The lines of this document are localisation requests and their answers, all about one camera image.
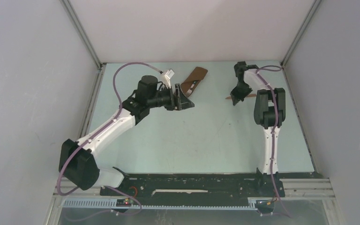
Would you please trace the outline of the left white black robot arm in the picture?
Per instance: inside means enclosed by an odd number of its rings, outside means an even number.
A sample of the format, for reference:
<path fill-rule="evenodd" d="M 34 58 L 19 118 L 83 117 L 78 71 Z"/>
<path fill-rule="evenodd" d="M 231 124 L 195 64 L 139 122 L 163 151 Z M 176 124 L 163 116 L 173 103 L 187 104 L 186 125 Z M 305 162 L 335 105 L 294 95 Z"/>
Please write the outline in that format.
<path fill-rule="evenodd" d="M 129 191 L 126 174 L 116 167 L 98 166 L 97 157 L 121 134 L 133 128 L 149 115 L 152 108 L 181 111 L 194 107 L 180 84 L 171 84 L 172 69 L 161 72 L 161 78 L 143 76 L 136 90 L 120 103 L 119 109 L 105 123 L 91 133 L 72 141 L 67 139 L 61 147 L 59 173 L 81 190 L 94 185 L 111 186 L 118 195 Z"/>

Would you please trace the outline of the brown cloth napkin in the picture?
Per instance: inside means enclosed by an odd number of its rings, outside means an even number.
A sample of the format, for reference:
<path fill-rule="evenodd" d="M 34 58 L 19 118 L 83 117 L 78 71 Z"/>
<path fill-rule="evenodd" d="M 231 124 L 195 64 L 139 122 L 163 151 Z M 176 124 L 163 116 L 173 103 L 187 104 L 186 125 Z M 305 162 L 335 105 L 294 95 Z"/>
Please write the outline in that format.
<path fill-rule="evenodd" d="M 186 97 L 190 97 L 199 83 L 205 78 L 208 70 L 202 67 L 195 67 L 189 76 L 180 85 Z"/>

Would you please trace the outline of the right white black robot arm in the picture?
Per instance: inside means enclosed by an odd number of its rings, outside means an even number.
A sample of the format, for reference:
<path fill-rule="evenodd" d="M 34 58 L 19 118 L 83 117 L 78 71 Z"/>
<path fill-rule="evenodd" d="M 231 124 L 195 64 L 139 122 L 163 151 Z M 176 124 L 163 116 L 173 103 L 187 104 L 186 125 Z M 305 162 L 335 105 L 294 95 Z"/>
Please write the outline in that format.
<path fill-rule="evenodd" d="M 237 84 L 230 92 L 232 104 L 235 106 L 249 95 L 255 94 L 253 117 L 255 123 L 262 127 L 264 135 L 264 151 L 258 166 L 258 171 L 263 175 L 274 175 L 278 172 L 278 135 L 286 119 L 286 100 L 285 89 L 274 88 L 260 72 L 281 70 L 280 66 L 258 67 L 244 61 L 234 65 Z"/>

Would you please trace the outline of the brown wooden knife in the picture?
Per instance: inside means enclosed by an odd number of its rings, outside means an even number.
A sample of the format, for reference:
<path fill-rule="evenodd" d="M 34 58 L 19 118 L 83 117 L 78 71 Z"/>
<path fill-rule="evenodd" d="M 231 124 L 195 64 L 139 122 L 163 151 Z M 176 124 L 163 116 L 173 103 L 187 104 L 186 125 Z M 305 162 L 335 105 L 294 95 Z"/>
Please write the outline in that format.
<path fill-rule="evenodd" d="M 254 98 L 254 97 L 256 97 L 256 94 L 249 94 L 249 95 L 247 95 L 246 97 L 247 97 L 247 98 Z"/>

